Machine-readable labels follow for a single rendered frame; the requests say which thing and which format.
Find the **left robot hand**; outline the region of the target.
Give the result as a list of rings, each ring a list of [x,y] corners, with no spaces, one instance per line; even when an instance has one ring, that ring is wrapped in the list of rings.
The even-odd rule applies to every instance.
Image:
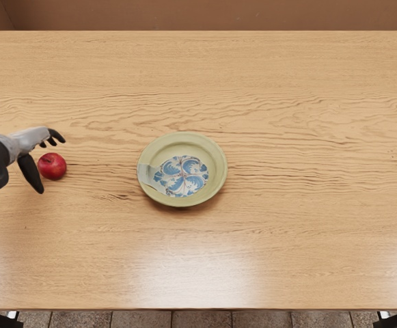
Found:
[[[39,194],[44,193],[44,186],[30,152],[36,146],[45,148],[46,142],[51,146],[57,146],[57,141],[61,144],[66,142],[60,133],[46,126],[31,127],[8,135],[0,134],[0,143],[3,144],[9,154],[9,164],[16,161],[25,180]]]

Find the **green plate with blue pattern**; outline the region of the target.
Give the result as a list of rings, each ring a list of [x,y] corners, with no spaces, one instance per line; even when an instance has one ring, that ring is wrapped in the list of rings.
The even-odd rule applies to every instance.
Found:
[[[172,207],[202,204],[223,187],[228,161],[211,138],[194,132],[168,133],[151,141],[137,162],[137,180],[152,200]]]

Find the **red apple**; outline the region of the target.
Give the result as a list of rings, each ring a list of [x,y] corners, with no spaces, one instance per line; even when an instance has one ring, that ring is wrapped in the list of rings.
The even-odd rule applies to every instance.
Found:
[[[60,154],[49,152],[38,159],[38,170],[46,179],[59,180],[66,173],[67,163]]]

